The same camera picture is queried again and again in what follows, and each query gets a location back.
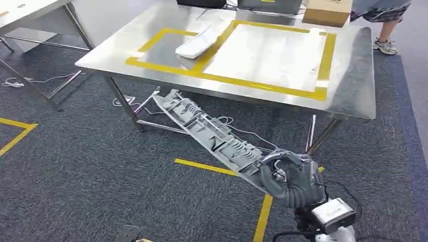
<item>gray robotic hand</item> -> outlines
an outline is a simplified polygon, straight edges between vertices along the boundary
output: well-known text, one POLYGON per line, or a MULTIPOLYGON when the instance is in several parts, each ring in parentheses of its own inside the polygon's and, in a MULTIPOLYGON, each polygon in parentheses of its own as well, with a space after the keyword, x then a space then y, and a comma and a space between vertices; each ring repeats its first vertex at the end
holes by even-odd
POLYGON ((277 202, 290 208, 303 208, 324 202, 318 164, 308 155, 276 150, 264 157, 260 183, 277 202))

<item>yellow tape square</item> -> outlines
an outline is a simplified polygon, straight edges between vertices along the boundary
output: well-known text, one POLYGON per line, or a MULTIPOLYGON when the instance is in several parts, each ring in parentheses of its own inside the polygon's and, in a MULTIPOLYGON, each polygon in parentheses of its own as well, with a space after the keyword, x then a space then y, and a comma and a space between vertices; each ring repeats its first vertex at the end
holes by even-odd
MULTIPOLYGON (((149 63, 149 62, 141 62, 138 60, 137 57, 129 57, 128 59, 126 59, 125 63, 131 66, 142 67, 142 68, 151 69, 159 72, 166 72, 166 73, 173 73, 177 75, 208 79, 212 81, 218 81, 218 82, 223 82, 223 83, 228 83, 233 85, 239 85, 239 86, 256 88, 256 89, 272 91, 277 93, 306 97, 306 98, 316 99, 320 101, 323 101, 327 98, 328 85, 326 84, 326 82, 328 82, 328 80, 330 79, 330 70, 331 70, 331 65, 333 60, 334 47, 336 43, 336 34, 324 33, 324 32, 320 33, 320 35, 326 36, 326 43, 324 45, 323 55, 321 58, 321 63, 319 67, 318 77, 317 77, 317 80, 322 81, 323 85, 319 86, 317 85, 318 82, 316 82, 315 90, 313 92, 204 73, 203 69, 206 67, 206 65, 209 63, 212 57, 217 53, 220 47, 226 42, 226 40, 232 34, 232 32, 236 29, 236 27, 240 24, 246 24, 246 25, 251 25, 256 27, 280 29, 280 30, 299 32, 299 33, 310 32, 307 29, 299 29, 299 28, 293 28, 293 27, 288 27, 283 25, 265 24, 265 23, 250 22, 250 21, 243 21, 243 20, 233 20, 231 21, 230 25, 224 30, 224 32, 217 38, 217 41, 210 48, 208 48, 204 52, 204 54, 202 54, 197 58, 193 68, 189 70, 176 68, 176 67, 163 66, 163 65, 149 63)), ((183 34, 183 35, 190 35, 190 36, 197 35, 197 33, 193 33, 193 32, 163 28, 157 34, 155 34, 155 36, 153 36, 147 43, 145 43, 141 48, 139 48, 138 52, 148 51, 154 44, 156 44, 160 39, 162 39, 166 33, 183 34)))
POLYGON ((15 137, 13 140, 11 140, 9 143, 7 143, 5 146, 3 146, 0 149, 0 156, 8 152, 14 145, 16 145, 20 140, 22 140, 29 132, 31 132, 37 126, 37 124, 26 124, 26 123, 9 120, 1 117, 0 117, 0 124, 12 125, 12 126, 16 126, 24 129, 24 131, 22 131, 17 137, 15 137))

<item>metal tabletop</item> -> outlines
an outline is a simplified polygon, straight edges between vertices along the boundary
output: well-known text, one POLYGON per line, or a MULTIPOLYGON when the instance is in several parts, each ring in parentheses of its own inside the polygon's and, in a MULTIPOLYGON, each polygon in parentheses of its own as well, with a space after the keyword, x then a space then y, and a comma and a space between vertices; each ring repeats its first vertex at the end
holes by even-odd
POLYGON ((0 36, 69 2, 71 0, 0 0, 0 36))
POLYGON ((126 77, 243 101, 262 100, 376 117, 371 30, 228 10, 158 4, 77 63, 126 77), (207 24, 221 33, 195 60, 175 49, 207 24))

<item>gray carpet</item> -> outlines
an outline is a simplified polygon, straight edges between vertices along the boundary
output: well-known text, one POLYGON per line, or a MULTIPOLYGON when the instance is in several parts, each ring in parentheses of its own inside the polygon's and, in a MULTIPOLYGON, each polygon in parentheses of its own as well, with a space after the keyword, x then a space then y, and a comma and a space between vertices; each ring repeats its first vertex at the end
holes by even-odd
MULTIPOLYGON (((73 63, 82 54, 40 46, 25 55, 1 49, 0 56, 26 76, 45 79, 75 72, 73 63)), ((417 153, 417 132, 408 132, 413 114, 403 111, 410 107, 403 106, 409 96, 402 86, 401 61, 376 54, 375 64, 377 119, 363 126, 344 124, 315 159, 326 167, 330 191, 355 206, 341 187, 329 182, 340 181, 363 203, 355 225, 360 241, 427 241, 423 199, 428 176, 426 170, 414 170, 424 160, 417 153)), ((8 77, 0 71, 0 79, 8 77)), ((137 101, 155 88, 118 83, 137 101)), ((263 194, 238 177, 174 163, 179 157, 221 166, 190 137, 151 128, 136 132, 124 112, 111 105, 114 96, 100 76, 82 76, 61 93, 57 101, 63 112, 23 89, 0 88, 0 96, 2 117, 39 124, 0 157, 0 241, 113 241, 124 224, 139 226, 142 236, 154 242, 252 241, 263 194)), ((307 114, 188 96, 213 116, 234 117, 240 129, 296 152, 303 147, 307 114)), ((161 115, 145 119, 171 123, 161 115)), ((317 131, 329 121, 320 117, 317 131)), ((2 130, 0 143, 8 132, 2 130)), ((294 226, 292 211, 274 204, 265 241, 294 226)))

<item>person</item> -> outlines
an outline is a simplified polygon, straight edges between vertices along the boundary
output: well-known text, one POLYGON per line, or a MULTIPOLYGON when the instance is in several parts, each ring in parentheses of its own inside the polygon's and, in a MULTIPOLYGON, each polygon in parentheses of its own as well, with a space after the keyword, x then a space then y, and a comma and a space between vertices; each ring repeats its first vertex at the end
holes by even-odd
POLYGON ((411 0, 353 0, 350 21, 360 17, 372 23, 383 23, 373 48, 384 54, 397 54, 398 50, 390 40, 395 26, 403 20, 411 0))

